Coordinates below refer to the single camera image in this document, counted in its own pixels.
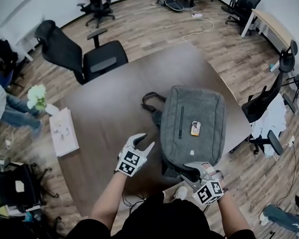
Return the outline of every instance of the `gray backpack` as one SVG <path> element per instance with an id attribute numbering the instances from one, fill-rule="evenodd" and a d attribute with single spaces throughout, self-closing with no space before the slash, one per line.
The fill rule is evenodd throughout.
<path id="1" fill-rule="evenodd" d="M 145 104 L 151 97 L 165 102 L 163 112 Z M 142 107 L 152 113 L 160 128 L 162 159 L 176 172 L 190 171 L 183 164 L 202 161 L 216 165 L 225 142 L 225 102 L 221 94 L 185 86 L 173 86 L 168 96 L 150 92 Z"/>

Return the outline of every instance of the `person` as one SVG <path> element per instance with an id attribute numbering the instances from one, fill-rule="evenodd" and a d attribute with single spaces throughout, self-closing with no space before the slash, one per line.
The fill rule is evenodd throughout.
<path id="1" fill-rule="evenodd" d="M 117 214 L 127 175 L 117 171 L 100 198 L 94 204 L 88 219 L 80 221 L 67 239 L 111 236 L 110 231 Z M 204 213 L 192 202 L 184 200 L 187 188 L 177 189 L 171 203 L 163 204 L 164 193 L 148 197 L 125 220 L 122 229 L 113 238 L 206 238 L 221 239 L 210 230 Z M 235 205 L 229 191 L 218 200 L 225 235 L 228 239 L 255 239 L 254 233 Z"/>
<path id="2" fill-rule="evenodd" d="M 32 137 L 37 138 L 43 127 L 42 121 L 36 118 L 39 115 L 40 111 L 29 109 L 25 101 L 6 93 L 0 85 L 0 121 L 13 127 L 28 125 L 32 128 Z"/>
<path id="3" fill-rule="evenodd" d="M 282 228 L 295 232 L 299 238 L 299 215 L 287 213 L 273 204 L 268 204 L 259 219 L 262 226 L 268 222 L 274 222 Z"/>

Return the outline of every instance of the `wooden floor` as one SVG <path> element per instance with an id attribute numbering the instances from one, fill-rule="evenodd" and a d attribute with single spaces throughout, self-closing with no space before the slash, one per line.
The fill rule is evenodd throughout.
<path id="1" fill-rule="evenodd" d="M 205 20 L 191 17 L 189 12 L 174 13 L 166 7 L 153 5 L 155 0 L 126 0 L 112 6 L 116 20 L 105 19 L 101 27 L 108 32 L 100 37 L 100 43 L 119 40 L 130 61 L 143 57 L 155 51 L 172 47 L 183 42 L 182 36 L 194 32 L 202 32 L 211 28 L 212 24 Z M 204 34 L 187 37 L 195 45 L 219 75 L 233 91 L 238 102 L 243 104 L 251 94 L 259 92 L 264 85 L 270 86 L 276 73 L 270 73 L 268 63 L 275 63 L 278 55 L 268 42 L 258 34 L 239 35 L 238 26 L 234 23 L 226 25 L 228 16 L 221 10 L 221 3 L 210 0 L 197 1 L 194 8 L 203 14 L 204 18 L 214 22 L 215 28 Z M 93 48 L 93 41 L 87 41 L 86 36 L 94 30 L 95 24 L 85 26 L 90 16 L 83 17 L 66 26 L 63 31 L 76 43 L 83 52 Z M 47 99 L 53 103 L 72 90 L 79 88 L 73 74 L 58 66 L 43 60 L 40 48 L 32 53 L 34 61 L 27 64 L 23 70 L 25 80 L 18 83 L 25 88 L 12 87 L 15 95 L 25 98 L 27 90 L 34 84 L 43 83 L 47 87 Z M 27 128 L 14 130 L 12 148 L 5 148 L 5 139 L 11 138 L 12 128 L 0 125 L 0 156 L 10 157 L 13 161 L 36 162 L 40 169 L 52 167 L 53 171 L 44 180 L 45 185 L 60 195 L 58 199 L 46 197 L 44 207 L 47 215 L 53 219 L 62 217 L 59 231 L 67 234 L 80 217 L 66 187 L 57 158 L 55 157 L 52 139 L 49 133 L 48 116 L 43 117 L 45 127 L 40 139 L 32 141 Z M 294 186 L 290 195 L 281 202 L 281 208 L 296 213 L 294 196 L 299 195 L 299 120 L 290 112 L 286 115 L 288 129 L 280 137 L 281 143 L 287 143 L 289 138 L 296 137 L 297 168 Z M 256 237 L 266 239 L 269 232 L 275 231 L 274 238 L 294 238 L 294 234 L 276 225 L 259 225 L 258 216 L 267 203 L 276 203 L 288 192 L 294 172 L 295 157 L 293 148 L 284 147 L 283 156 L 276 162 L 273 158 L 265 159 L 263 154 L 255 156 L 251 145 L 243 143 L 234 153 L 225 155 L 217 165 L 225 175 L 225 182 L 233 194 L 237 205 L 246 216 Z M 119 213 L 113 233 L 119 230 L 128 212 Z M 211 229 L 224 234 L 221 217 L 217 205 L 207 212 Z"/>

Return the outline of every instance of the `backpack strap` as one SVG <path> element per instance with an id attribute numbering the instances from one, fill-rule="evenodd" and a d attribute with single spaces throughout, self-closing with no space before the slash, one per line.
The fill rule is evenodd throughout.
<path id="1" fill-rule="evenodd" d="M 150 106 L 145 103 L 145 101 L 147 101 L 148 99 L 153 98 L 153 97 L 157 97 L 158 99 L 162 100 L 164 103 L 166 101 L 166 98 L 161 96 L 160 94 L 158 94 L 156 92 L 149 92 L 145 96 L 143 96 L 141 106 L 145 110 L 149 111 L 152 114 L 152 119 L 153 119 L 155 125 L 159 128 L 162 112 L 157 110 L 154 106 Z"/>

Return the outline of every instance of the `black shirt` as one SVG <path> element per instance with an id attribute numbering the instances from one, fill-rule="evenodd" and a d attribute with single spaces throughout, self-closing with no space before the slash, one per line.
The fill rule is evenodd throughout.
<path id="1" fill-rule="evenodd" d="M 175 200 L 163 204 L 163 194 L 146 199 L 126 219 L 122 230 L 114 238 L 185 238 L 223 239 L 209 229 L 203 212 L 187 200 Z M 101 222 L 87 219 L 80 221 L 68 234 L 67 239 L 109 238 L 109 229 Z M 251 230 L 241 230 L 228 239 L 255 239 Z"/>

